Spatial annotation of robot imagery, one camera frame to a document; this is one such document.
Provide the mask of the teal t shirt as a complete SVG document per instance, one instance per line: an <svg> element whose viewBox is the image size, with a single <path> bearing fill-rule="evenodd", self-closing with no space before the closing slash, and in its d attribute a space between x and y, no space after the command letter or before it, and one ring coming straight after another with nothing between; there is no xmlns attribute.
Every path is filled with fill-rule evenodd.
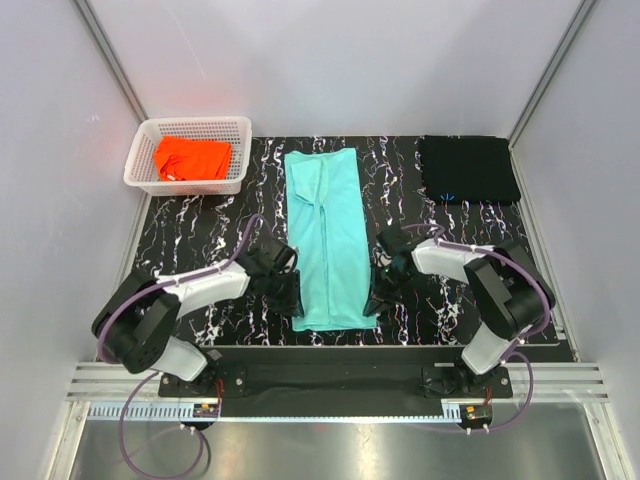
<svg viewBox="0 0 640 480"><path fill-rule="evenodd" d="M357 153L285 155L288 243L299 251L304 314L293 330L370 330L376 318L363 310L370 256Z"/></svg>

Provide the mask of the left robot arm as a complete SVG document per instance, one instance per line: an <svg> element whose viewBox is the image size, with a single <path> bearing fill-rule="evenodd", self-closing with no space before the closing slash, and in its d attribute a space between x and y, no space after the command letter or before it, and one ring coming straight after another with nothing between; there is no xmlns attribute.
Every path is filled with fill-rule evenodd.
<svg viewBox="0 0 640 480"><path fill-rule="evenodd" d="M129 373L155 370L180 379L196 396L215 386L215 361L194 344L174 334L183 316L220 301L262 296L268 307L285 316L304 313L300 272L264 272L237 262L224 269L203 268L155 278L131 272L95 318L91 331L99 356Z"/></svg>

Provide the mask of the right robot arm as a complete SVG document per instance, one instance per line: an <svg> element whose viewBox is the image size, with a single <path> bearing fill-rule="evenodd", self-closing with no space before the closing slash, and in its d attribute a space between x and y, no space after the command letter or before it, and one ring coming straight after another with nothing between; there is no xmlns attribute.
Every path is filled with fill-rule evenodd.
<svg viewBox="0 0 640 480"><path fill-rule="evenodd" d="M439 381L441 393L476 396L524 335L550 321L555 296L518 244L474 246L441 238L413 238L403 230L377 235L363 314L377 315L402 302L402 288L417 274L445 276L469 286L481 325Z"/></svg>

